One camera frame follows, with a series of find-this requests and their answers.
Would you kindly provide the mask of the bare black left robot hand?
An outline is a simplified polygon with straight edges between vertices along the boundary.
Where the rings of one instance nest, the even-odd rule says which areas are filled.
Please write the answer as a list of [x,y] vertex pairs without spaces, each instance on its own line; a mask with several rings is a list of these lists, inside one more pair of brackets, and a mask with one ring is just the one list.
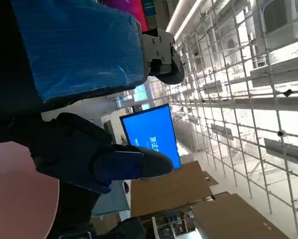
[[171,33],[144,32],[131,14],[93,0],[0,0],[0,143],[27,147],[38,172],[100,194],[114,180],[170,173],[169,156],[113,144],[78,115],[41,117],[149,76],[183,81]]

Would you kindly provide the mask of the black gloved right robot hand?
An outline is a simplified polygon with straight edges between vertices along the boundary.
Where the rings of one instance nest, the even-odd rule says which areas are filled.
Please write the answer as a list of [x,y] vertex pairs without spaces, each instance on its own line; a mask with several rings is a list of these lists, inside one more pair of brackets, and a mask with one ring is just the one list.
[[90,222],[99,193],[59,182],[58,208],[48,239],[144,239],[144,227],[139,218],[118,223],[109,232],[100,235]]

